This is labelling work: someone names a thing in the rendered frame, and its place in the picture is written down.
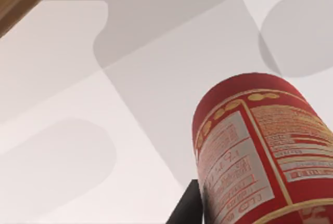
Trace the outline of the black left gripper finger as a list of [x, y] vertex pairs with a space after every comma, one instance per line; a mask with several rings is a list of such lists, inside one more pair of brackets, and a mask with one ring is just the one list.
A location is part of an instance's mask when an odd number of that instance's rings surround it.
[[189, 183], [165, 224], [202, 224], [203, 205], [198, 180]]

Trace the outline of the red and white can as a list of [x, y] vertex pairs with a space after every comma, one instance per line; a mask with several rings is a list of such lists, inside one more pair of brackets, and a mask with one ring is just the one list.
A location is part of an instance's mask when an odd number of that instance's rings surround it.
[[221, 81], [192, 134], [205, 224], [333, 224], [333, 131], [288, 81]]

